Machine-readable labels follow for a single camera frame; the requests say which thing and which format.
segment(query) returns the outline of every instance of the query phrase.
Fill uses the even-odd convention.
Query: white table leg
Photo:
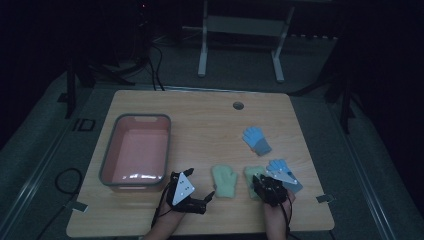
[[[199,77],[206,75],[206,63],[208,60],[208,0],[204,0],[203,4],[202,49],[200,50],[199,70],[197,71]]]
[[[294,7],[291,7],[287,15],[285,24],[281,30],[280,41],[278,42],[278,46],[275,50],[271,51],[271,57],[272,57],[272,62],[274,64],[274,71],[275,71],[275,77],[277,79],[277,82],[284,81],[283,70],[281,68],[281,62],[280,62],[280,53],[281,53],[281,49],[283,48],[284,41],[286,40],[286,37],[287,37],[287,32],[289,30],[290,21],[293,17],[293,13],[294,13]]]

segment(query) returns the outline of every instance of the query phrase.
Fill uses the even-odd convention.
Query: white metal frame
[[[206,76],[206,64],[208,59],[208,32],[225,32],[279,37],[278,46],[271,51],[271,57],[274,64],[276,80],[277,82],[283,82],[284,75],[280,62],[280,54],[284,41],[287,37],[287,32],[289,30],[293,13],[294,7],[292,6],[290,7],[287,18],[284,21],[208,15],[208,0],[204,0],[202,49],[200,51],[198,76]]]

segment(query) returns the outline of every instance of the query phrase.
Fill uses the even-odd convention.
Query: dark wall
[[[118,4],[112,0],[1,3],[0,148],[50,83],[66,70],[68,57],[87,55],[99,63],[116,65],[117,56],[133,50],[134,36],[125,36],[128,31],[123,29],[128,26],[134,32],[137,14],[131,6],[134,3]],[[128,46],[130,50],[118,49],[118,45]]]
[[[354,92],[424,215],[424,5],[384,1],[357,13],[330,62],[350,71]]]

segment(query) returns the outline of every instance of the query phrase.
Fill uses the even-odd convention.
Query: dark background
[[[238,3],[217,0],[211,11],[234,14],[231,11],[240,8],[232,4]],[[275,1],[243,3],[239,13],[254,17],[261,17],[261,9],[271,5],[276,9],[275,16],[267,17],[278,18],[278,10],[284,7]],[[338,38],[327,69],[352,76],[354,93],[423,214],[424,3],[292,3],[297,8],[290,34]],[[124,28],[149,21],[150,26],[160,26],[178,39],[181,26],[202,24],[202,1],[198,0],[14,0],[2,2],[0,9],[0,147],[25,120],[47,86],[65,71],[69,56],[84,55],[99,63],[118,64],[130,52],[127,48],[131,40],[124,36]]]

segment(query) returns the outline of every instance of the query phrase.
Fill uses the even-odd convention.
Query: blue glove
[[[275,171],[275,170],[277,170],[277,171],[278,170],[284,171],[291,178],[293,178],[294,180],[296,180],[297,181],[297,184],[283,182],[283,186],[285,188],[287,188],[287,189],[290,189],[293,193],[297,193],[297,192],[299,192],[303,188],[303,185],[300,184],[299,180],[297,180],[297,178],[294,176],[294,174],[292,173],[292,171],[287,166],[286,161],[284,161],[283,159],[276,159],[276,160],[269,161],[269,165],[266,167],[266,169],[268,171]]]
[[[262,156],[271,152],[262,130],[258,127],[249,127],[243,132],[243,140],[258,155]]]

